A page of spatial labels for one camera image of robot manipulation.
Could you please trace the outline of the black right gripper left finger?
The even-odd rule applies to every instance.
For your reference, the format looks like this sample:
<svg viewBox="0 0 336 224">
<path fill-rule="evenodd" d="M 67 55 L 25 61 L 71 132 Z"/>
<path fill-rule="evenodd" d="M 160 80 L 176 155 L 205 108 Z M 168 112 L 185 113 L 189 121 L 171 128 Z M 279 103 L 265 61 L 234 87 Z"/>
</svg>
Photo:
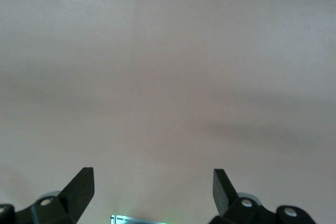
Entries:
<svg viewBox="0 0 336 224">
<path fill-rule="evenodd" d="M 41 197 L 21 211 L 0 204 L 0 224 L 77 224 L 93 196 L 94 171 L 84 167 L 61 192 Z"/>
</svg>

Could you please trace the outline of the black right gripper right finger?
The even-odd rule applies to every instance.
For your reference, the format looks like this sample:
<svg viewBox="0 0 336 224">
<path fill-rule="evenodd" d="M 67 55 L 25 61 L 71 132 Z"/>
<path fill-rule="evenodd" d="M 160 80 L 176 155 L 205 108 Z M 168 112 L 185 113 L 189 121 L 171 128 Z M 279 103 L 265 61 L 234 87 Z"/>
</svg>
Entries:
<svg viewBox="0 0 336 224">
<path fill-rule="evenodd" d="M 257 197 L 237 193 L 223 169 L 213 171 L 213 198 L 218 216 L 209 224 L 315 224 L 299 207 L 282 205 L 271 212 Z"/>
</svg>

